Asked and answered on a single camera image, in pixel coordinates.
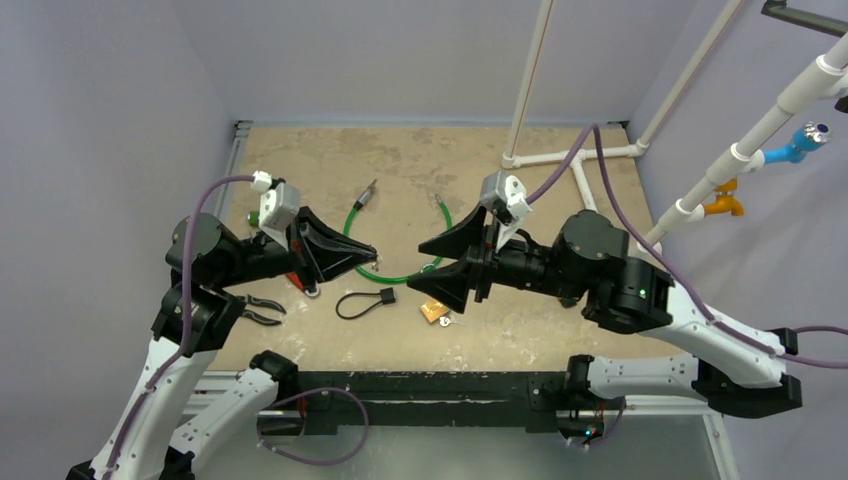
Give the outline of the blue tap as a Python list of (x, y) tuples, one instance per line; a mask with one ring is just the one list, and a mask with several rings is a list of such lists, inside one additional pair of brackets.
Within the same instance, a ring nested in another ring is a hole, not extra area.
[(764, 153), (766, 165), (775, 163), (802, 162), (805, 157), (829, 143), (832, 132), (828, 125), (815, 121), (808, 121), (796, 130), (789, 142), (781, 148), (769, 150)]

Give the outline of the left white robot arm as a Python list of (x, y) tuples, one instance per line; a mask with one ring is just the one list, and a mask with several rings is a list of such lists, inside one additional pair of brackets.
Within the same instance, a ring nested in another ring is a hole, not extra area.
[(132, 399), (100, 452), (73, 466), (72, 479), (192, 479), (244, 423), (268, 407), (308, 397), (297, 365), (280, 354), (255, 355), (221, 396), (190, 420), (183, 412), (225, 345), (248, 300), (230, 288), (295, 273), (310, 287), (375, 260), (376, 250), (301, 208), (284, 230), (236, 237), (217, 217), (181, 222), (167, 253), (172, 284), (154, 320)]

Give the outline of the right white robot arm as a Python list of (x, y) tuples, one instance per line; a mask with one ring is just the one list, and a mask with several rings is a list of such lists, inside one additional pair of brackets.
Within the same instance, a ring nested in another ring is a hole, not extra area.
[(801, 383), (784, 362), (798, 347), (794, 331), (757, 330), (698, 308), (680, 281), (631, 256), (629, 234), (606, 217), (590, 210), (570, 216), (549, 246), (524, 230), (498, 245), (500, 229), (485, 217), (478, 208), (423, 242), (421, 252), (449, 264), (411, 276), (409, 287), (457, 313), (486, 299), (494, 285), (527, 290), (581, 303), (583, 318), (601, 329), (677, 348), (674, 355), (630, 360), (572, 356), (558, 390), (569, 404), (676, 396), (746, 419), (801, 406)]

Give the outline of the orange tap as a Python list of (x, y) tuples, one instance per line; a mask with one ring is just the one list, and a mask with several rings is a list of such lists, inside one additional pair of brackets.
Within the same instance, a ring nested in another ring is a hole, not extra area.
[(726, 183), (714, 189), (715, 200), (709, 204), (703, 204), (705, 216), (730, 214), (738, 217), (745, 214), (742, 203), (735, 198), (738, 189), (738, 179), (732, 178)]

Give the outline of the white pvc pipe frame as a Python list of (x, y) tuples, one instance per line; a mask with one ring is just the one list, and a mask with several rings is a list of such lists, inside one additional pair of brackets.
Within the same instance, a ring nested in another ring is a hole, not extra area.
[[(625, 147), (597, 147), (594, 152), (573, 146), (553, 153), (522, 156), (517, 154), (516, 146), (534, 76), (538, 69), (544, 38), (549, 29), (553, 6), (553, 2), (544, 1), (539, 8), (501, 165), (505, 169), (517, 169), (568, 160), (573, 167), (584, 204), (593, 208), (595, 204), (591, 198), (581, 162), (587, 159), (600, 160), (608, 156), (638, 158), (644, 155), (660, 127), (668, 119), (695, 74), (706, 62), (722, 34), (730, 27), (743, 4), (740, 1), (729, 1), (725, 4), (647, 127), (634, 143)], [(702, 202), (710, 194), (717, 192), (720, 187), (736, 180), (739, 176), (756, 171), (767, 164), (768, 156), (761, 148), (787, 122), (804, 112), (816, 101), (842, 98), (847, 94), (846, 21), (796, 9), (786, 1), (766, 1), (761, 12), (773, 19), (835, 36), (838, 41), (826, 53), (817, 56), (794, 78), (777, 96), (774, 105), (762, 118), (739, 141), (731, 144), (721, 153), (691, 190), (677, 199), (660, 216), (656, 225), (637, 243), (637, 251), (643, 256), (654, 253), (660, 241), (676, 228), (707, 216), (708, 210)]]

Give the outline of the red handled adjustable wrench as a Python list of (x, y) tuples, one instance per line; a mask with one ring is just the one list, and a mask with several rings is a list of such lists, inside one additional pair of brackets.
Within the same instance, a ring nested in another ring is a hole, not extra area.
[(287, 273), (286, 278), (295, 288), (309, 298), (317, 298), (321, 294), (319, 286), (305, 284), (294, 272)]

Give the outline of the green cable lock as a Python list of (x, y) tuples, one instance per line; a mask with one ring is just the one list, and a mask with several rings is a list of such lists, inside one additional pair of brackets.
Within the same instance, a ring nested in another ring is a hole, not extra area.
[[(365, 190), (354, 201), (354, 203), (351, 207), (351, 210), (349, 211), (349, 213), (348, 213), (348, 215), (345, 219), (345, 223), (344, 223), (344, 226), (343, 226), (343, 234), (345, 236), (350, 235), (350, 231), (352, 229), (352, 224), (355, 220), (355, 217), (357, 216), (359, 211), (362, 210), (369, 203), (369, 201), (371, 200), (371, 198), (375, 194), (375, 192), (376, 192), (376, 182), (377, 182), (377, 180), (373, 180), (372, 182), (370, 182), (368, 184), (368, 186), (365, 188)], [(436, 203), (437, 203), (437, 205), (438, 205), (438, 207), (439, 207), (439, 209), (440, 209), (440, 211), (441, 211), (441, 213), (444, 217), (444, 220), (445, 220), (445, 223), (446, 223), (446, 228), (447, 229), (452, 228), (453, 227), (453, 218), (452, 218), (452, 215), (451, 215), (445, 201), (442, 199), (442, 197), (438, 193), (434, 194), (434, 199), (435, 199), (435, 201), (436, 201)], [(432, 261), (424, 264), (418, 271), (414, 272), (414, 274), (426, 273), (426, 272), (429, 272), (429, 271), (433, 271), (442, 262), (443, 262), (443, 258), (441, 256), (436, 256)], [(366, 280), (369, 280), (371, 282), (375, 282), (377, 284), (390, 285), (390, 286), (405, 284), (407, 282), (408, 278), (410, 277), (410, 275), (386, 277), (386, 276), (379, 275), (376, 271), (372, 272), (372, 271), (366, 270), (364, 267), (357, 267), (355, 269), (355, 271), (360, 276), (365, 278)]]

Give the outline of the orange black brush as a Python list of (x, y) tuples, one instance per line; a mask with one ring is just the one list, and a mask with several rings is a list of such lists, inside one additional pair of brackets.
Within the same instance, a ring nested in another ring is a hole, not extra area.
[(558, 300), (559, 304), (566, 309), (574, 308), (578, 305), (579, 301), (571, 298), (560, 298)]

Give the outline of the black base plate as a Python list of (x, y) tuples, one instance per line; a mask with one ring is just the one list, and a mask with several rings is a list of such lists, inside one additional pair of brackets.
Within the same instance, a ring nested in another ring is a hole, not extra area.
[(369, 425), (599, 436), (601, 417), (625, 404), (593, 395), (563, 371), (304, 371), (285, 381), (278, 398), (308, 435)]

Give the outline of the black handled pliers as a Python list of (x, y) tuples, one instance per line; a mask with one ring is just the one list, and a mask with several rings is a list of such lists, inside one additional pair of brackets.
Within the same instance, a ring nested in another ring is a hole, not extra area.
[(246, 305), (241, 317), (265, 327), (281, 325), (282, 318), (287, 314), (286, 309), (275, 300), (250, 294), (240, 295), (239, 299)]

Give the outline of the brass padlock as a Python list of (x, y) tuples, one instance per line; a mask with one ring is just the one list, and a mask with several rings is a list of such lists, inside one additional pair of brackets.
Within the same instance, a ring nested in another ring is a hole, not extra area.
[(450, 313), (450, 309), (437, 300), (429, 300), (419, 307), (422, 316), (429, 324), (438, 323)]

